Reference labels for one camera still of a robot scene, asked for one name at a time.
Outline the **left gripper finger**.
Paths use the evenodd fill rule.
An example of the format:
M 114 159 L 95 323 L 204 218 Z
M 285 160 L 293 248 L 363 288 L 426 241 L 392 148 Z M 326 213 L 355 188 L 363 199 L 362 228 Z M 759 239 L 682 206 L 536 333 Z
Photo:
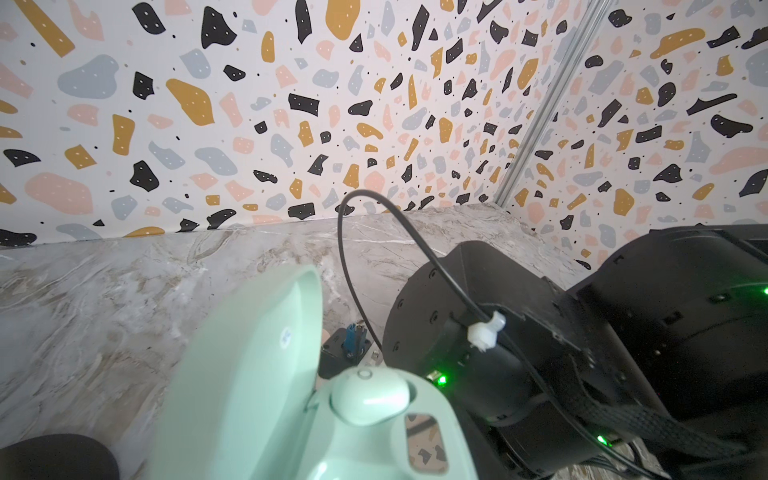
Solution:
M 1 449 L 2 479 L 113 479 L 119 466 L 101 442 L 79 434 L 51 434 Z

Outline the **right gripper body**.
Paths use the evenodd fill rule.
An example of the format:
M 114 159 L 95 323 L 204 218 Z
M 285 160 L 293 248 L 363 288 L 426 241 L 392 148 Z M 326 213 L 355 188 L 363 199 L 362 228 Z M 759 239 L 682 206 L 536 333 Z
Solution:
M 642 317 L 637 285 L 658 261 L 636 240 L 585 280 L 562 289 L 491 245 L 466 241 L 419 268 L 398 294 L 384 333 L 388 366 L 428 378 L 448 398 L 482 479 L 546 479 L 629 442 L 613 427 L 574 427 L 555 399 L 573 358 L 597 400 L 652 405 L 620 338 Z

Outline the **mint green charging case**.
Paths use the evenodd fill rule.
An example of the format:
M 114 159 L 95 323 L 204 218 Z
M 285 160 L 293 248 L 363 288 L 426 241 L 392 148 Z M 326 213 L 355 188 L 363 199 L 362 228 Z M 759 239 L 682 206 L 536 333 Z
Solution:
M 432 417 L 447 479 L 476 469 L 445 396 L 411 373 L 352 367 L 316 382 L 322 282 L 311 265 L 259 274 L 223 300 L 165 395 L 150 479 L 420 479 L 407 417 Z

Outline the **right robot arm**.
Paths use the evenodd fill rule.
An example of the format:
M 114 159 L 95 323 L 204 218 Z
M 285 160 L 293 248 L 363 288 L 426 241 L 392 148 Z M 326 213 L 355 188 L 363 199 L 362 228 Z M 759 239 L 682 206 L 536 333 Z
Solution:
M 635 478 L 767 475 L 767 229 L 654 230 L 562 289 L 491 245 L 409 278 L 383 357 L 448 398 L 486 479 L 572 465 Z

